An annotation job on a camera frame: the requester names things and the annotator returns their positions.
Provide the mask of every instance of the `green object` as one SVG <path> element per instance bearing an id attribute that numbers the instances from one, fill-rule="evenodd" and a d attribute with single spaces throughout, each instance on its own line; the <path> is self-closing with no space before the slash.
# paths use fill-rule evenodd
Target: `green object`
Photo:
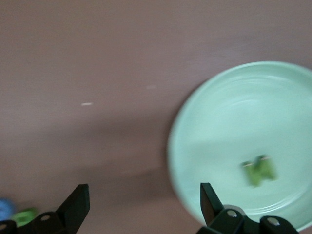
<path id="1" fill-rule="evenodd" d="M 12 216 L 12 220 L 14 220 L 17 224 L 17 227 L 26 225 L 31 222 L 34 218 L 36 218 L 38 212 L 35 208 L 29 208 L 18 212 Z"/>
<path id="2" fill-rule="evenodd" d="M 243 163 L 243 168 L 250 183 L 254 186 L 260 186 L 263 179 L 276 179 L 276 172 L 272 160 L 268 156 L 259 156 L 258 162 L 253 164 L 250 161 Z"/>
<path id="3" fill-rule="evenodd" d="M 223 204 L 252 220 L 276 215 L 302 230 L 312 224 L 311 142 L 312 71 L 283 62 L 244 64 L 202 84 L 181 108 L 169 137 L 171 181 L 202 223 L 199 187 L 209 182 Z M 239 165 L 263 152 L 278 179 L 250 186 Z"/>

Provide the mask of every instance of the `blue object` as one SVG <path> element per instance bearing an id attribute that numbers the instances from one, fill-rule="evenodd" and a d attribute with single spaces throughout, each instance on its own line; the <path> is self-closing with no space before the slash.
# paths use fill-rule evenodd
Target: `blue object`
<path id="1" fill-rule="evenodd" d="M 0 221 L 10 219 L 14 212 L 14 203 L 7 198 L 0 198 Z"/>

